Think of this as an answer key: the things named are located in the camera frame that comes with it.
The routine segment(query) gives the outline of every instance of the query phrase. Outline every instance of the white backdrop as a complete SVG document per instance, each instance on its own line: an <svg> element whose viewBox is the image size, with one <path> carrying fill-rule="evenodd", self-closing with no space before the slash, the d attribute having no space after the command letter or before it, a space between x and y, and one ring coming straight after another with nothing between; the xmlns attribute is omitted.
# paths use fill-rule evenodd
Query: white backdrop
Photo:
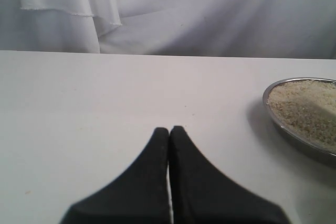
<svg viewBox="0 0 336 224"><path fill-rule="evenodd" d="M84 15L71 10L77 0L49 1L0 0L0 49L336 56L336 0L87 0L91 10L84 8ZM95 13L95 3L109 5L108 15ZM96 16L103 17L104 29Z"/></svg>

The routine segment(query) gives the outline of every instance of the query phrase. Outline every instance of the uncooked rice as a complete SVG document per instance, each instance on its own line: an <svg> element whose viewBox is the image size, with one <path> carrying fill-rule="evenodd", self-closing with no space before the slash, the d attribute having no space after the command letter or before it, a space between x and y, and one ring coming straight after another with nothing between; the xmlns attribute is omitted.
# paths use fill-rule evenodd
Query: uncooked rice
<svg viewBox="0 0 336 224"><path fill-rule="evenodd" d="M268 105L292 131L336 153L336 86L333 83L286 82L272 89Z"/></svg>

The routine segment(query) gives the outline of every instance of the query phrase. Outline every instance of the white table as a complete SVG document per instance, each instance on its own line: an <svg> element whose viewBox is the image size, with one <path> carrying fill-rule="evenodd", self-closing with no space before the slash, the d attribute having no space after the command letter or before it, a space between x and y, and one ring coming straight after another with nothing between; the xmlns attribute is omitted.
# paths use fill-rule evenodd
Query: white table
<svg viewBox="0 0 336 224"><path fill-rule="evenodd" d="M336 79L336 61L0 51L0 223L58 223L174 125L293 223L334 223L336 170L284 142L261 105L269 84L306 76Z"/></svg>

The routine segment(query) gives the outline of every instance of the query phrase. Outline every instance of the bowl rim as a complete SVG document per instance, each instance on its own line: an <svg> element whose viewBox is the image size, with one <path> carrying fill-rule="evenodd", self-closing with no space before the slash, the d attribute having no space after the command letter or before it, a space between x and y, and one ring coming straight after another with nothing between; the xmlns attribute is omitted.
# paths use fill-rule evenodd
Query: bowl rim
<svg viewBox="0 0 336 224"><path fill-rule="evenodd" d="M302 137L298 135L295 131L289 129L287 126L285 126L280 119L273 113L272 109L270 108L268 104L268 98L273 88L282 85L286 82L294 82L294 81L321 81L321 82L328 82L328 83L334 83L336 85L336 80L332 79L324 79L324 78L313 78L313 77L296 77L296 78L288 78L283 79L277 82L274 82L268 88L264 91L262 95L262 102L264 104L264 107L266 108L268 114L270 115L273 122L278 125L283 131L285 131L287 134L289 134L291 137L293 137L295 140L299 141L301 144L304 144L308 147L313 148L315 151L320 152L323 155L332 156L333 158L336 158L336 153L328 151L322 147L320 147L317 144L311 143L308 139L305 137Z"/></svg>

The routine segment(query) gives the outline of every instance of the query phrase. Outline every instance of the metal plate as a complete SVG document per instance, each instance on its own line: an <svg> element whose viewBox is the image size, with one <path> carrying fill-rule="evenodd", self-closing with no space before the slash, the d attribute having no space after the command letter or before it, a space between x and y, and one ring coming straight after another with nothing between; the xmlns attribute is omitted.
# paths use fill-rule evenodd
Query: metal plate
<svg viewBox="0 0 336 224"><path fill-rule="evenodd" d="M286 82L297 82L297 81L321 81L321 82L327 82L327 83L334 83L336 85L335 80L329 80L329 79L321 79L321 78L291 78L291 79L285 79L281 81L277 81L270 85L265 91L264 95L262 96L262 101L264 103L264 106L272 118L274 124L276 125L277 130L279 133L296 149L303 152L307 156L315 159L316 161L319 161L321 163L324 163L328 166L331 166L333 168L336 168L336 153L329 152L325 150L324 148L321 148L320 146L311 143L306 138L298 135L293 130L286 127L279 118L273 113L272 109L268 105L268 97L272 91L273 88L276 86L282 85Z"/></svg>

